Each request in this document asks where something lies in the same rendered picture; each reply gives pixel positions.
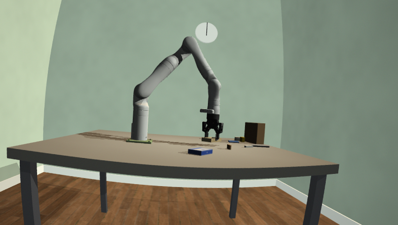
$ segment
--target dark brown wooden box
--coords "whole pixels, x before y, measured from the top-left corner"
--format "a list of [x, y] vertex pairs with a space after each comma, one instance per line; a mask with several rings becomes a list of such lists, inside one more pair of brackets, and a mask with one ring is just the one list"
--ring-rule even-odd
[[245, 123], [245, 141], [264, 144], [265, 123]]

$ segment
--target white clock face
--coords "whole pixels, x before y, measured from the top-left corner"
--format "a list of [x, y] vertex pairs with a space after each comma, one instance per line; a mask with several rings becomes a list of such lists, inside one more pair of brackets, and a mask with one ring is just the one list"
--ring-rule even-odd
[[196, 27], [196, 37], [203, 43], [212, 43], [218, 35], [217, 28], [211, 23], [203, 22]]

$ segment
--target blue box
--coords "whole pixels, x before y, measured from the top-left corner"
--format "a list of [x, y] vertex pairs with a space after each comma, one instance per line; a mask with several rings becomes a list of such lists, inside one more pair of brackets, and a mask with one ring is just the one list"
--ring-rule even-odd
[[193, 154], [198, 156], [204, 156], [212, 153], [213, 153], [212, 149], [205, 149], [205, 148], [188, 149], [188, 154]]

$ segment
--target table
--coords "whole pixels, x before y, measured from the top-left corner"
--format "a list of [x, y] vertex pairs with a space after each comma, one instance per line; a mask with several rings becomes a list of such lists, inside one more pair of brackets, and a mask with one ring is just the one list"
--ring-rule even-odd
[[[311, 176], [304, 225], [318, 224], [327, 174], [339, 164], [272, 147], [245, 148], [248, 142], [203, 142], [201, 137], [148, 134], [152, 144], [126, 142], [130, 132], [95, 130], [7, 148], [7, 158], [20, 160], [23, 219], [40, 225], [37, 163], [98, 171], [101, 211], [107, 212], [106, 173], [233, 180], [230, 218], [235, 218], [241, 179]], [[213, 149], [210, 155], [188, 154], [190, 148]]]

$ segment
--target white baseboard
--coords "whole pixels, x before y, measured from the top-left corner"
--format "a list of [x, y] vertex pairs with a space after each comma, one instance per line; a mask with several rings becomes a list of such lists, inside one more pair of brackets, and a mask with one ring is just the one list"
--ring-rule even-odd
[[[81, 177], [86, 179], [99, 180], [99, 172], [91, 172], [86, 170], [77, 170], [71, 168], [57, 167], [51, 165], [41, 165], [37, 167], [38, 175], [42, 172], [55, 173], [59, 175]], [[120, 174], [107, 173], [107, 181], [121, 182], [139, 185], [152, 185], [152, 186], [166, 186], [166, 187], [184, 187], [184, 188], [231, 188], [231, 180], [183, 180], [183, 179], [166, 179], [166, 178], [153, 178], [153, 177], [140, 177], [140, 176], [127, 176]], [[0, 192], [8, 189], [21, 182], [20, 175], [0, 182]], [[307, 203], [308, 196], [302, 192], [290, 187], [289, 185], [277, 179], [267, 180], [241, 180], [239, 183], [240, 188], [249, 187], [269, 187], [277, 186], [284, 192], [290, 194], [302, 203]], [[339, 225], [360, 225], [352, 219], [334, 211], [333, 209], [322, 204], [321, 213], [329, 219], [335, 221]]]

